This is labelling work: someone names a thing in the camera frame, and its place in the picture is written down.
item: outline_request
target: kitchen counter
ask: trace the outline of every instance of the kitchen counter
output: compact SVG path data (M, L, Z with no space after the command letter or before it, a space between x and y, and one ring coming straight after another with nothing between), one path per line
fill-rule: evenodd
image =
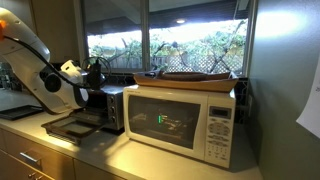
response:
M29 94L0 89L0 110L39 105ZM42 124L68 116L45 112L15 121L0 119L0 128L126 179L263 179L242 125L234 128L230 169L209 165L126 137L97 131L80 146L47 135Z

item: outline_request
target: microwave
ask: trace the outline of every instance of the microwave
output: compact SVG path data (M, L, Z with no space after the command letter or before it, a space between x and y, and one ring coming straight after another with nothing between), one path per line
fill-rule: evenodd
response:
M229 168L236 99L230 93L132 85L124 127L135 141Z

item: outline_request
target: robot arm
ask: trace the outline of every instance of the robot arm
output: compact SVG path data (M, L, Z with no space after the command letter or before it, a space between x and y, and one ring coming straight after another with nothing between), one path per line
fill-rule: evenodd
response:
M76 86L83 82L84 71L69 60L60 72L43 81L40 72L47 66L53 69L49 50L18 17L3 8L0 8L0 55L48 113L59 114L86 105L87 91Z

